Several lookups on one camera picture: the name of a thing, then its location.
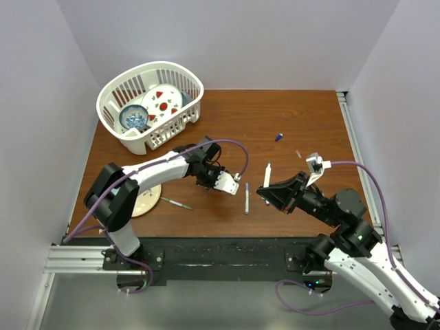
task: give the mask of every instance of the white plate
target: white plate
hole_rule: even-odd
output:
[[[147,125],[154,127],[179,111],[182,102],[182,93],[176,86],[160,84],[146,93],[140,105],[148,111]]]
[[[144,215],[156,205],[162,192],[162,185],[152,187],[143,194],[137,196],[135,207],[133,209],[132,217]]]

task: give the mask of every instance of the white wall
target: white wall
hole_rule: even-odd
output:
[[[400,1],[349,105],[366,164],[384,189],[393,241],[439,295],[439,1]]]
[[[53,0],[0,1],[0,329],[25,329],[65,230],[98,86]]]
[[[57,0],[101,86],[168,60],[209,89],[347,90],[398,0]]]

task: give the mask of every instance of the plate with red pattern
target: plate with red pattern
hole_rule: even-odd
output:
[[[160,84],[145,94],[140,105],[148,111],[148,126],[154,127],[182,108],[182,93],[176,86]]]

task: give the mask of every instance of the gray floor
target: gray floor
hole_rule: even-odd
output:
[[[323,298],[298,287],[281,287],[297,307],[323,311],[366,297],[335,276]],[[292,330],[392,329],[375,305],[345,309],[329,316],[303,316],[288,310],[268,282],[172,281],[126,297],[114,275],[57,275],[42,330]]]

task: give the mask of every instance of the white marker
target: white marker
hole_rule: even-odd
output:
[[[269,186],[271,171],[272,171],[272,169],[270,167],[270,162],[269,162],[269,163],[267,163],[266,172],[264,174],[263,188],[267,188]],[[265,200],[265,202],[266,202],[266,205],[270,205],[269,201]]]
[[[245,215],[249,214],[249,184],[246,182],[246,191],[245,191]]]

